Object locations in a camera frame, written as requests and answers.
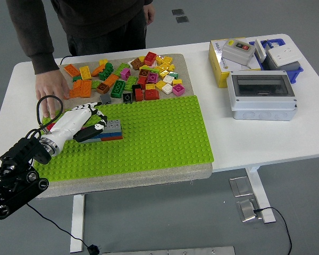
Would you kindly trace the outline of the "person's left hand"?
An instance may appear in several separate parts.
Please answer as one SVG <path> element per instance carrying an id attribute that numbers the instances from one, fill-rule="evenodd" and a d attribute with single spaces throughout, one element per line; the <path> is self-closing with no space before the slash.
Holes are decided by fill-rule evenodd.
<path id="1" fill-rule="evenodd" d="M 145 13 L 146 24 L 150 25 L 155 20 L 155 8 L 153 4 L 144 5 L 143 8 Z"/>

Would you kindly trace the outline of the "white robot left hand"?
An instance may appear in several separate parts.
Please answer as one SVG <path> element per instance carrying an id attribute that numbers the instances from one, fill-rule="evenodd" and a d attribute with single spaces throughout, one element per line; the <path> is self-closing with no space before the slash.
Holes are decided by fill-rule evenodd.
<path id="1" fill-rule="evenodd" d="M 101 103 L 87 103 L 66 112 L 51 128 L 50 133 L 41 137 L 40 143 L 51 156 L 56 156 L 60 154 L 67 140 L 83 142 L 97 136 L 107 126 L 107 116 L 95 108 L 99 105 Z M 100 117 L 100 121 L 83 128 L 93 115 Z"/>

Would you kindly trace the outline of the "person's right hand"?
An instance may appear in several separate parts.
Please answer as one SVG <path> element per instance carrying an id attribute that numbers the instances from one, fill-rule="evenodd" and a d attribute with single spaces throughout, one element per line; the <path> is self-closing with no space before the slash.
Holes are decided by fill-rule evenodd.
<path id="1" fill-rule="evenodd" d="M 59 99 L 69 99 L 69 87 L 60 70 L 48 71 L 36 75 L 36 97 L 40 100 L 44 96 L 56 96 Z M 41 102 L 44 117 L 55 117 L 56 106 L 53 98 Z"/>

